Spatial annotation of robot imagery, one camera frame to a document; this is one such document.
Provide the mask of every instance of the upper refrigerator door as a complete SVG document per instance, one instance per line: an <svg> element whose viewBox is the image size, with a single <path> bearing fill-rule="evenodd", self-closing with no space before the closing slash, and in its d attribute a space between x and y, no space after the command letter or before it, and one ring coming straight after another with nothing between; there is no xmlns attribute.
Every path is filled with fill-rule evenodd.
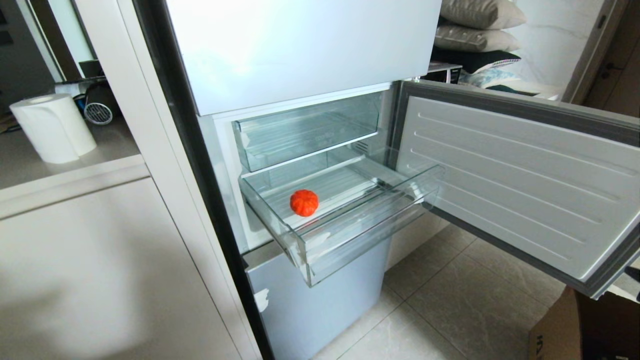
<svg viewBox="0 0 640 360"><path fill-rule="evenodd" d="M439 0L167 0L200 115L426 74Z"/></svg>
<svg viewBox="0 0 640 360"><path fill-rule="evenodd" d="M599 296L640 249L640 119L403 82L396 171L447 169L432 210Z"/></svg>

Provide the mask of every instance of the white refrigerator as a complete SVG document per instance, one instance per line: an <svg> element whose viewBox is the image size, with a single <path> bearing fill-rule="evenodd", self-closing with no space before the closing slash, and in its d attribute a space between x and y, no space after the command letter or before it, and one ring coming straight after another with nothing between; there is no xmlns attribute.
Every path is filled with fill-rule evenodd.
<svg viewBox="0 0 640 360"><path fill-rule="evenodd" d="M263 357L310 358L375 304L390 237L427 211L591 297L638 257L639 120L414 80L439 1L151 3L134 1Z"/></svg>

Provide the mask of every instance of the orange pumpkin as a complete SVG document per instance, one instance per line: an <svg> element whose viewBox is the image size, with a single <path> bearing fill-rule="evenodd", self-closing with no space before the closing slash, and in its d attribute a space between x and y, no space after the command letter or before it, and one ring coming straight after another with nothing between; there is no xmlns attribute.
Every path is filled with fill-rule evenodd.
<svg viewBox="0 0 640 360"><path fill-rule="evenodd" d="M318 195L311 190L298 190L291 195L289 205L301 217L310 217L318 209Z"/></svg>

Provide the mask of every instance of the clear plastic drawer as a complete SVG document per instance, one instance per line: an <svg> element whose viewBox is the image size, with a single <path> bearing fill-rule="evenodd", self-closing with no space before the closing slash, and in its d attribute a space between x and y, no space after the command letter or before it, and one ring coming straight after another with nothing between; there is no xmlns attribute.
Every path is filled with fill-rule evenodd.
<svg viewBox="0 0 640 360"><path fill-rule="evenodd" d="M381 93L234 122L240 160L250 172L375 135Z"/></svg>
<svg viewBox="0 0 640 360"><path fill-rule="evenodd" d="M345 146L241 179L247 203L309 286L421 216L436 199L444 167L416 159L410 163L420 165L401 174L373 160L383 158L387 154ZM289 205L301 189L319 198L310 217Z"/></svg>

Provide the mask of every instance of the door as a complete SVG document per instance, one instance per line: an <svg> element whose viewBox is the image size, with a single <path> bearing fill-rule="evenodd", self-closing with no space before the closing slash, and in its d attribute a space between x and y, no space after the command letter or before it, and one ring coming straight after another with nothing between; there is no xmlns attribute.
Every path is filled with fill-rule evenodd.
<svg viewBox="0 0 640 360"><path fill-rule="evenodd" d="M639 252L640 120L422 81L400 84L389 162L447 171L432 212L598 297Z"/></svg>
<svg viewBox="0 0 640 360"><path fill-rule="evenodd" d="M640 116L640 3L631 1L583 105Z"/></svg>

